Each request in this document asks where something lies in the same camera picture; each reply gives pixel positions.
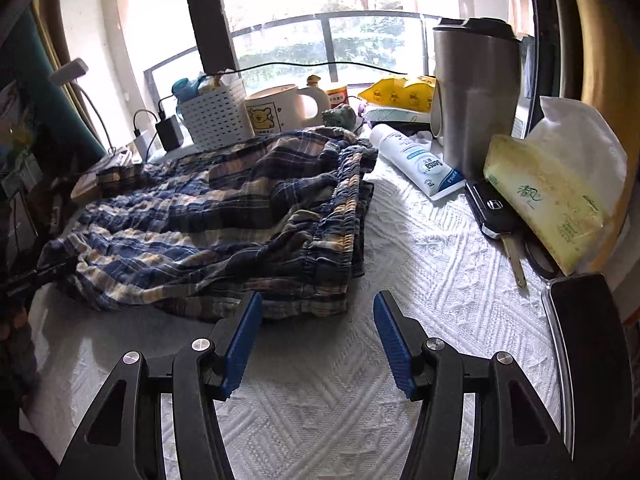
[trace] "black tumbler lid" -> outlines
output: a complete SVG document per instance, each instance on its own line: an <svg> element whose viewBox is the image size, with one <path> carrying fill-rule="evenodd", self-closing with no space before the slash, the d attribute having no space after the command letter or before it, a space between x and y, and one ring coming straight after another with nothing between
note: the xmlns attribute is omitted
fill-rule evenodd
<svg viewBox="0 0 640 480"><path fill-rule="evenodd" d="M456 20L453 18L441 18L440 23L433 27L434 31L445 30L448 32L471 32L492 38L502 38L503 40L515 40L513 29L509 23L498 18L468 18L466 20Z"/></svg>

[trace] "white plastic basket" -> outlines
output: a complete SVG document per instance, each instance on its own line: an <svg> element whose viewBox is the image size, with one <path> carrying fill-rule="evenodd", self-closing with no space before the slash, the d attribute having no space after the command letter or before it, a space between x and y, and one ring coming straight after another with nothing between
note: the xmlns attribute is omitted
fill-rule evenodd
<svg viewBox="0 0 640 480"><path fill-rule="evenodd" d="M244 82L238 78L180 104L182 121L199 152L215 150L254 136L244 107Z"/></svg>

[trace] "key fob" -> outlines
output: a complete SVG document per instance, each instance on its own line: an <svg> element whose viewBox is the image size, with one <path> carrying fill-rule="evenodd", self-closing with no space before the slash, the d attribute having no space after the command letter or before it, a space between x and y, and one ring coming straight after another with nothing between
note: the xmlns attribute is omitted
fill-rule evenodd
<svg viewBox="0 0 640 480"><path fill-rule="evenodd" d="M489 238L495 240L524 227L522 218L487 180L467 181L465 195L480 230Z"/></svg>

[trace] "tissue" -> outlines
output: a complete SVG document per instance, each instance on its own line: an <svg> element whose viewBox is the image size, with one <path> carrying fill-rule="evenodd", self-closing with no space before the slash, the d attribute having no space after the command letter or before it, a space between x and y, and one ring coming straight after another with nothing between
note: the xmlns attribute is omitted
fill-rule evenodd
<svg viewBox="0 0 640 480"><path fill-rule="evenodd" d="M545 117L525 140L493 137L484 176L571 274L609 233L626 153L595 108L563 98L540 104Z"/></svg>

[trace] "tissue package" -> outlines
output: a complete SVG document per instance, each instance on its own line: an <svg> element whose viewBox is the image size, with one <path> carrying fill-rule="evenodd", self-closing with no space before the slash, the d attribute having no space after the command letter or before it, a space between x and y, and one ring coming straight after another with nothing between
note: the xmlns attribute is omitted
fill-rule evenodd
<svg viewBox="0 0 640 480"><path fill-rule="evenodd" d="M593 190L537 146L493 136L484 176L569 275L606 234L608 215Z"/></svg>

